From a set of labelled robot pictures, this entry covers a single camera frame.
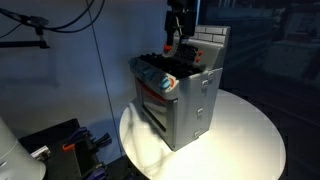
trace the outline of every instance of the black plastic part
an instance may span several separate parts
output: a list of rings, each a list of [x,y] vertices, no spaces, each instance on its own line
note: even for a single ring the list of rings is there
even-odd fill
[[[174,55],[182,60],[185,60],[186,62],[193,63],[195,57],[197,56],[197,51],[197,47],[186,44],[179,44]]]
[[[99,149],[106,147],[112,143],[112,139],[109,135],[109,133],[104,134],[100,139],[93,142],[93,145],[95,146],[96,151],[98,152]]]
[[[50,149],[51,157],[45,162],[47,173],[44,180],[74,180],[99,164],[96,154],[90,152],[94,146],[89,138],[78,143],[75,149],[67,152],[62,150],[66,138],[79,127],[78,120],[71,119],[19,139],[29,153],[44,145]]]
[[[35,26],[46,26],[49,24],[49,20],[39,16],[30,16],[30,21]]]
[[[176,22],[171,11],[167,11],[166,14],[166,23],[164,26],[165,31],[167,31],[167,45],[172,46],[173,44],[173,35],[176,31]]]
[[[67,138],[67,140],[64,143],[65,147],[70,146],[72,144],[78,144],[82,141],[86,141],[92,136],[90,131],[88,131],[86,128],[85,131],[79,131],[80,129],[83,128],[77,129]]]
[[[197,5],[197,0],[168,0],[167,4],[172,7],[190,8]]]
[[[0,48],[20,48],[20,47],[40,47],[41,49],[50,48],[46,41],[11,41],[0,42]]]
[[[183,34],[185,36],[192,37],[194,36],[194,31],[196,28],[196,19],[197,19],[197,13],[196,11],[188,11],[184,16],[184,28],[183,28]]]
[[[43,30],[41,28],[35,28],[35,29],[36,29],[37,35],[39,35],[39,36],[43,35]]]
[[[92,175],[92,173],[94,173],[96,171],[101,171],[101,170],[104,171],[104,174],[101,174],[102,177],[99,177],[100,176],[99,175],[98,177],[95,177],[95,178],[98,178],[98,179],[94,179],[94,180],[100,180],[100,178],[101,179],[106,179],[106,175],[107,175],[106,172],[105,172],[106,169],[107,169],[107,167],[103,163],[97,164],[96,166],[91,167],[87,172],[83,173],[82,177],[79,178],[79,180],[89,179],[88,177],[90,177]]]
[[[180,60],[177,60],[178,57],[163,57],[162,55],[145,55],[140,56],[140,59],[149,63],[150,65],[157,67],[158,69],[161,69],[164,72],[167,72],[173,76],[175,76],[177,79],[183,79],[186,77],[189,77],[193,74],[197,74],[202,72],[201,69],[197,66],[194,66],[192,63],[190,63],[190,60],[182,62]]]

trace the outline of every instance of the oven door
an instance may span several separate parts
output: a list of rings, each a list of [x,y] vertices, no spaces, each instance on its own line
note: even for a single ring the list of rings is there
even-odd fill
[[[167,100],[136,79],[138,101],[149,123],[171,148],[176,149],[175,122],[177,120],[178,99]]]
[[[147,87],[143,82],[138,80],[140,86],[140,102],[143,111],[149,116],[152,124],[160,129],[164,134],[168,129],[172,129],[176,100],[167,100]]]

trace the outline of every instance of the wire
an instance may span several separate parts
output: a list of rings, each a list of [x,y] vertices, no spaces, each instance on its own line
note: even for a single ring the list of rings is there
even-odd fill
[[[73,21],[65,24],[65,25],[62,25],[62,26],[58,26],[58,27],[44,27],[43,29],[45,30],[57,30],[57,29],[63,29],[63,28],[66,28],[66,27],[69,27],[71,26],[72,24],[76,23],[79,21],[79,19],[81,19],[87,12],[88,10],[90,10],[91,6],[93,5],[93,3],[95,2],[95,0],[92,0],[88,5],[87,5],[87,8],[77,17],[75,18]]]
[[[90,17],[90,21],[92,21],[92,16],[91,16],[91,12],[89,10],[89,17]],[[101,58],[101,54],[100,54],[100,50],[99,50],[99,46],[98,46],[98,39],[97,39],[97,35],[96,35],[96,31],[94,29],[94,26],[91,25],[92,27],[92,31],[93,31],[93,37],[94,37],[94,41],[95,41],[95,44],[96,44],[96,48],[97,48],[97,52],[98,52],[98,57],[99,57],[99,63],[100,63],[100,68],[101,68],[101,72],[102,72],[102,77],[103,77],[103,81],[104,81],[104,86],[105,86],[105,89],[106,89],[106,92],[107,92],[107,96],[108,96],[108,104],[110,106],[110,111],[111,111],[111,116],[112,116],[112,119],[113,119],[113,126],[116,130],[116,134],[117,134],[117,138],[118,138],[118,146],[119,146],[119,151],[120,151],[120,154],[122,156],[122,152],[121,152],[121,144],[120,144],[120,137],[119,137],[119,133],[117,131],[117,126],[116,126],[116,122],[115,122],[115,117],[114,117],[114,112],[113,112],[113,108],[112,108],[112,103],[111,103],[111,99],[110,99],[110,92],[109,92],[109,88],[108,88],[108,84],[107,84],[107,77],[106,77],[106,73],[105,73],[105,70],[103,68],[103,62],[102,62],[102,58]]]
[[[100,6],[100,9],[99,9],[98,14],[96,15],[96,17],[95,17],[89,24],[87,24],[86,26],[84,26],[84,27],[82,27],[82,28],[80,28],[80,29],[71,30],[71,31],[61,31],[61,30],[51,30],[51,29],[50,29],[50,31],[57,32],[57,33],[76,33],[76,32],[80,32],[80,31],[83,31],[83,30],[87,29],[87,28],[90,27],[93,23],[95,23],[96,20],[99,18],[100,14],[101,14],[101,11],[102,11],[102,9],[103,9],[104,3],[105,3],[105,0],[102,1],[101,6]]]
[[[13,31],[15,31],[16,29],[18,29],[18,27],[20,27],[22,24],[18,24],[16,27],[14,27],[13,29],[11,29],[9,32],[7,32],[6,34],[0,36],[0,39],[1,38],[4,38],[6,36],[8,36],[9,34],[13,33]]]
[[[10,19],[18,21],[21,24],[24,24],[24,25],[27,25],[27,26],[31,26],[31,27],[34,27],[34,28],[41,28],[43,30],[49,30],[49,31],[57,32],[57,33],[76,33],[76,32],[80,32],[80,31],[83,31],[83,30],[87,29],[93,23],[95,23],[95,21],[99,18],[100,14],[102,12],[102,9],[103,9],[104,4],[105,4],[105,0],[102,1],[100,9],[99,9],[98,14],[96,15],[96,17],[94,19],[91,19],[92,21],[89,24],[87,24],[86,26],[84,26],[84,27],[82,27],[80,29],[77,29],[77,30],[70,30],[70,31],[62,31],[62,30],[59,30],[59,29],[63,29],[63,28],[69,27],[70,25],[76,23],[81,17],[83,17],[83,15],[86,12],[88,12],[90,10],[90,7],[94,3],[94,1],[95,0],[92,0],[90,2],[90,4],[88,4],[87,8],[76,19],[74,19],[70,23],[67,23],[67,24],[65,24],[63,26],[59,26],[59,27],[37,27],[37,26],[34,26],[34,25],[30,25],[30,24],[22,22],[21,20],[19,20],[17,17],[14,16],[14,15],[18,15],[18,14],[12,13],[10,11],[7,11],[7,10],[1,9],[1,8],[0,8],[0,13],[3,14],[4,16],[7,16]]]

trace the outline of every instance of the round white table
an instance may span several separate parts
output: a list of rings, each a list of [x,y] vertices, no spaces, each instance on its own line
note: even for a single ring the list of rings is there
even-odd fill
[[[209,131],[173,152],[130,103],[120,139],[131,162],[149,179],[275,180],[285,166],[283,140],[256,107],[219,90]]]

